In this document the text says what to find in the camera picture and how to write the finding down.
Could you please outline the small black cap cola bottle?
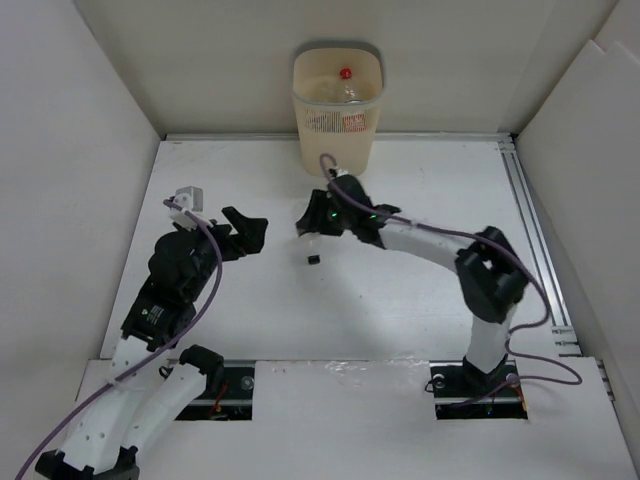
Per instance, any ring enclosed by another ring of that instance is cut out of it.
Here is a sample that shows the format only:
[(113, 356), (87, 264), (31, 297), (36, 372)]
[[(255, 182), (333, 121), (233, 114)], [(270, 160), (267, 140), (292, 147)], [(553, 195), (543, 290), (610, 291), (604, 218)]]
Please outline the small black cap cola bottle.
[(306, 233), (300, 237), (304, 247), (304, 259), (310, 266), (321, 262), (321, 235), (318, 233)]

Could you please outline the red label water bottle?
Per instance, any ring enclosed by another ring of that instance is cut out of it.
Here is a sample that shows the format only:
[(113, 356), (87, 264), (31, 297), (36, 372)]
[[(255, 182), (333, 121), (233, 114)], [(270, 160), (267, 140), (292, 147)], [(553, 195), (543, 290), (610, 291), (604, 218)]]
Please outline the red label water bottle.
[(346, 106), (346, 110), (325, 110), (316, 122), (319, 129), (331, 133), (356, 133), (367, 129), (366, 110), (356, 106), (371, 100), (375, 87), (368, 80), (357, 78), (349, 67), (337, 74), (322, 77), (314, 87), (313, 100), (322, 104)]

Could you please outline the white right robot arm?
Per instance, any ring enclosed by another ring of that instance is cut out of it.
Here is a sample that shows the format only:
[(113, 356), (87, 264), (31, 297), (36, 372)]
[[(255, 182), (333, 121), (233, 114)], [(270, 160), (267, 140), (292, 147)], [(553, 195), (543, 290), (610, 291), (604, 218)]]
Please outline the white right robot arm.
[(349, 231), (375, 247), (407, 253), (439, 265), (457, 276), (462, 297), (472, 314), (470, 343), (462, 361), (462, 381), (473, 393), (483, 394), (506, 379), (511, 320), (529, 280), (504, 258), (513, 249), (502, 232), (487, 227), (473, 238), (423, 230), (415, 223), (394, 220), (401, 209), (372, 205), (357, 195), (360, 209), (327, 190), (315, 189), (296, 222), (300, 237), (307, 234), (341, 236)]

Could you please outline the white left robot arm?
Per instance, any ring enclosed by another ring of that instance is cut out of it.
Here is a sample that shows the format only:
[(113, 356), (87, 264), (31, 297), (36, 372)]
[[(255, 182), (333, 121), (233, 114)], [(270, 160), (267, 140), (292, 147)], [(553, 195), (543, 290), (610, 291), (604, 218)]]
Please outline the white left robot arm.
[(261, 252), (268, 221), (225, 207), (218, 224), (175, 198), (165, 204), (174, 229), (156, 241), (105, 384), (72, 412), (77, 424), (61, 446), (40, 454), (35, 471), (46, 479), (138, 478), (140, 460), (173, 420), (223, 385), (223, 357), (203, 346), (186, 348), (173, 367), (166, 361), (204, 315), (195, 303), (205, 286), (219, 287), (223, 263)]

